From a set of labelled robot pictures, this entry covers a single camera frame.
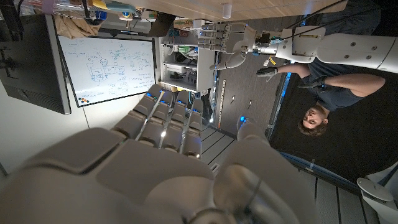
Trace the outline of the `person's left gloved hand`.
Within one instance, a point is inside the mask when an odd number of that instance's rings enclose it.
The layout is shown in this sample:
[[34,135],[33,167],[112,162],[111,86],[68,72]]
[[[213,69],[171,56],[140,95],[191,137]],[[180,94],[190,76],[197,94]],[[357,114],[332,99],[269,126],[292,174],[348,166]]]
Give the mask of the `person's left gloved hand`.
[[258,77],[265,77],[266,82],[269,82],[270,79],[276,74],[278,74],[278,69],[276,67],[261,68],[256,72]]

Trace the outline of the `person's right gloved hand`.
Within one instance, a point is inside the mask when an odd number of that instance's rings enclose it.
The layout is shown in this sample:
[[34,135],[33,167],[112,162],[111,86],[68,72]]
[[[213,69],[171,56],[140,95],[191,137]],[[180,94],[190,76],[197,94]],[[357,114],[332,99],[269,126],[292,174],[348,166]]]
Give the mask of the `person's right gloved hand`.
[[299,85],[300,89],[309,89],[309,88],[324,88],[325,87],[325,79],[326,76],[319,77],[310,83],[305,83],[303,85]]

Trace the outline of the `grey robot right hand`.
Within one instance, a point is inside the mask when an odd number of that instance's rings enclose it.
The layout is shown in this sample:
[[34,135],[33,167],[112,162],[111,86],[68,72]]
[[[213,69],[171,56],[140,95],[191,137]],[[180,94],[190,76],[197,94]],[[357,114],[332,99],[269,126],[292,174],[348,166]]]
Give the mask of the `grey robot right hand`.
[[152,85],[112,129],[31,157],[1,190],[2,223],[318,223],[294,166],[251,118],[217,174],[201,159],[203,103]]

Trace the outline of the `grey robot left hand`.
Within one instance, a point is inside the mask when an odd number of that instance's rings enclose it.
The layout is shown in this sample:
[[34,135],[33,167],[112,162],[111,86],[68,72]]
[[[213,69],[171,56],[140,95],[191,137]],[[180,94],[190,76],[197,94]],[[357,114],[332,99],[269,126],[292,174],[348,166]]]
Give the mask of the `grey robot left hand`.
[[255,38],[256,30],[244,22],[204,24],[199,31],[198,48],[226,54],[210,66],[210,70],[224,70],[244,63],[246,55],[252,52]]

